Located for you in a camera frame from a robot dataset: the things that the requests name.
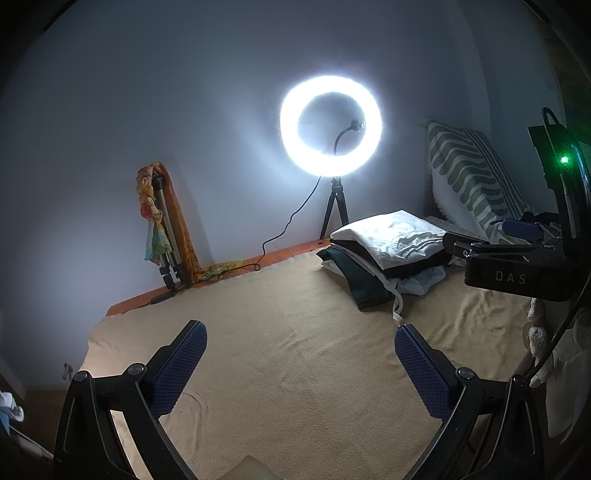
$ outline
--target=beige blanket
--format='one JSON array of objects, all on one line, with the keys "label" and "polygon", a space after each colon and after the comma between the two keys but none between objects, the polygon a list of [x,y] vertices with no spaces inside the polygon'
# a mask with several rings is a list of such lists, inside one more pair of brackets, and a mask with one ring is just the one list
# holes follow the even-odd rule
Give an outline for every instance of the beige blanket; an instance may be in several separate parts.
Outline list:
[{"label": "beige blanket", "polygon": [[[404,300],[405,320],[456,366],[506,380],[525,354],[528,299],[466,287],[461,269]],[[360,312],[316,256],[106,317],[83,368],[99,377],[146,363],[189,319],[206,324],[207,351],[160,420],[200,480],[246,455],[291,480],[400,479],[440,425],[394,354],[391,305]],[[114,416],[136,474],[149,478]]]}]

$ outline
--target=fabric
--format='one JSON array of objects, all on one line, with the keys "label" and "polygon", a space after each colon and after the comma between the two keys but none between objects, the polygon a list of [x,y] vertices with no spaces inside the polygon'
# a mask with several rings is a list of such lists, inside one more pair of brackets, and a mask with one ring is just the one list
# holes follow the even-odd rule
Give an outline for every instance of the fabric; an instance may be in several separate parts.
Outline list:
[{"label": "fabric", "polygon": [[445,268],[441,266],[431,267],[417,275],[400,280],[398,291],[410,295],[426,295],[435,283],[441,282],[444,278]]},{"label": "fabric", "polygon": [[148,221],[148,239],[146,240],[144,260],[150,260],[156,265],[160,265],[160,256],[170,253],[173,249],[162,224],[162,211],[155,204],[152,170],[152,167],[146,167],[138,172],[136,190],[139,194],[139,212]]},{"label": "fabric", "polygon": [[591,351],[577,345],[573,329],[567,330],[556,345],[553,364],[554,371],[546,382],[548,436],[564,434],[563,443],[573,431],[591,389]]},{"label": "fabric", "polygon": [[[341,270],[339,270],[337,264],[332,260],[323,261],[322,266],[327,270],[330,270],[332,273],[336,273],[340,277],[345,277]],[[400,285],[399,292],[407,293],[409,295],[425,295],[429,288],[445,278],[445,269],[443,267],[428,268],[421,272],[418,277],[419,278],[406,278],[400,282],[396,279],[398,285]]]},{"label": "fabric", "polygon": [[427,121],[433,196],[459,227],[491,243],[514,243],[501,230],[505,218],[529,209],[486,137],[477,130]]},{"label": "fabric", "polygon": [[322,260],[332,260],[336,264],[347,280],[357,308],[375,307],[392,300],[392,293],[384,288],[382,282],[344,252],[328,247],[320,250],[316,255]]},{"label": "fabric", "polygon": [[408,278],[421,273],[423,270],[439,265],[447,265],[452,260],[452,255],[445,250],[441,250],[428,258],[418,260],[412,263],[403,263],[397,267],[386,268],[382,270],[371,254],[359,243],[352,240],[331,240],[330,243],[336,247],[346,248],[349,252],[363,258],[377,268],[385,278]]},{"label": "fabric", "polygon": [[[425,297],[405,298],[405,318],[456,366],[507,380],[526,352],[528,305],[467,287],[451,268]],[[82,368],[99,377],[147,362],[191,318],[205,323],[209,344],[160,422],[200,480],[246,455],[290,480],[397,480],[440,426],[394,354],[389,306],[360,312],[313,254],[106,317]],[[136,475],[149,478],[113,416]]]},{"label": "fabric", "polygon": [[445,231],[399,210],[345,225],[331,241],[352,241],[362,246],[382,270],[424,260],[443,250]]},{"label": "fabric", "polygon": [[[150,212],[152,213],[152,218],[154,219],[154,228],[158,229],[158,236],[156,238],[156,241],[162,241],[163,239],[161,237],[161,232],[159,230],[160,227],[158,226],[158,214],[154,216],[154,211],[152,209],[152,205],[154,204],[154,189],[152,188],[152,176],[154,172],[162,174],[166,178],[166,184],[164,186],[164,200],[166,201],[168,217],[173,228],[174,239],[176,240],[179,253],[187,268],[187,272],[189,273],[191,283],[197,283],[204,272],[201,268],[201,265],[199,265],[197,255],[195,255],[193,244],[191,243],[191,238],[189,236],[189,230],[187,229],[183,212],[181,210],[177,196],[174,192],[172,179],[170,178],[170,175],[168,174],[164,165],[162,165],[160,162],[152,163],[151,165],[141,168],[138,171],[137,189],[139,193],[139,202],[141,205],[142,216],[148,215],[148,217],[145,218],[150,218],[148,214],[149,208]],[[153,249],[151,252],[149,252],[147,248],[146,257],[148,257],[149,255],[151,256],[146,260],[151,260],[157,265],[159,265],[160,259],[156,260],[156,253],[157,249]]]},{"label": "fabric", "polygon": [[400,292],[397,289],[398,279],[386,278],[377,266],[372,265],[370,262],[367,262],[360,256],[340,245],[331,244],[330,247],[343,252],[345,255],[347,255],[347,257],[353,259],[354,262],[356,262],[361,268],[365,269],[370,275],[376,277],[386,290],[392,293],[394,299],[392,302],[392,319],[399,327],[404,325],[404,319],[400,315],[402,313],[402,308],[404,307],[404,301],[402,300],[402,295],[400,295]]},{"label": "fabric", "polygon": [[10,420],[25,421],[25,412],[17,405],[10,392],[0,392],[0,412]]}]

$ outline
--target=folded clothes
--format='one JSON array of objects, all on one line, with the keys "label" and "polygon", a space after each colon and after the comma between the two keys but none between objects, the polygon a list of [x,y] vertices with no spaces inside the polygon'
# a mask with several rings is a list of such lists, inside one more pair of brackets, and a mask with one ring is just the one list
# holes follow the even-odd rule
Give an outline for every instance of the folded clothes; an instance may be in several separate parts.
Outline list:
[{"label": "folded clothes", "polygon": [[345,247],[336,244],[331,244],[329,248],[339,250],[346,254],[348,257],[351,257],[351,259],[353,259],[354,262],[356,262],[361,268],[365,269],[370,275],[376,277],[379,281],[381,281],[386,290],[390,291],[393,294],[398,294],[397,278],[387,278],[376,265],[373,265],[371,262],[368,262],[363,257],[360,257],[359,255]]},{"label": "folded clothes", "polygon": [[[445,233],[445,230],[399,210],[345,225],[333,232],[330,239],[357,243],[380,269],[387,270],[427,259],[442,251]],[[343,246],[353,250],[350,244]]]},{"label": "folded clothes", "polygon": [[384,288],[382,282],[344,252],[328,247],[320,250],[316,255],[324,261],[332,260],[337,265],[338,270],[347,280],[351,296],[359,309],[374,307],[392,300],[392,293]]},{"label": "folded clothes", "polygon": [[408,278],[421,273],[428,268],[438,267],[440,265],[447,265],[452,260],[452,255],[447,253],[445,250],[440,250],[430,257],[422,260],[417,260],[412,263],[403,263],[396,267],[381,269],[378,263],[374,260],[371,254],[363,247],[363,245],[352,241],[352,240],[330,240],[331,244],[344,247],[347,250],[355,253],[365,261],[373,264],[376,268],[379,268],[380,272],[386,278]]},{"label": "folded clothes", "polygon": [[[327,270],[346,278],[345,274],[339,269],[339,266],[333,260],[323,261],[322,266]],[[427,294],[429,289],[436,283],[441,282],[441,280],[445,278],[446,273],[444,267],[438,266],[428,268],[417,275],[403,280],[398,278],[380,278],[378,275],[376,276],[382,281],[386,290],[390,291],[392,294],[406,293],[408,295],[421,296]]]}]

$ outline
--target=blue gripper pad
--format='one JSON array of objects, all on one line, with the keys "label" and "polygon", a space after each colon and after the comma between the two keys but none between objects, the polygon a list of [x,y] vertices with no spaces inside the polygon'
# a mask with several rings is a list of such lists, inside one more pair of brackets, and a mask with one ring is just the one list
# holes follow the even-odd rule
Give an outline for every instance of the blue gripper pad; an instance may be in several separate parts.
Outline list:
[{"label": "blue gripper pad", "polygon": [[535,243],[544,238],[544,232],[539,225],[535,223],[522,222],[507,218],[501,224],[501,230],[506,235],[522,238],[528,242]]},{"label": "blue gripper pad", "polygon": [[155,419],[170,413],[207,347],[207,329],[191,320],[170,345],[162,347],[147,364],[148,402]]},{"label": "blue gripper pad", "polygon": [[446,421],[459,398],[455,367],[442,352],[432,349],[412,325],[396,331],[394,351],[429,415]]}]

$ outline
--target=striped pillow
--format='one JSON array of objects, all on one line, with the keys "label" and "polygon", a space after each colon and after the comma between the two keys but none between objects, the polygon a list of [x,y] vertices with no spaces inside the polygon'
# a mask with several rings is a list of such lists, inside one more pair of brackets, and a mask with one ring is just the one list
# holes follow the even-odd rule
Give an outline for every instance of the striped pillow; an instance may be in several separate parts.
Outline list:
[{"label": "striped pillow", "polygon": [[457,226],[484,235],[491,243],[515,243],[503,235],[505,218],[529,210],[501,159],[477,130],[427,121],[433,196]]}]

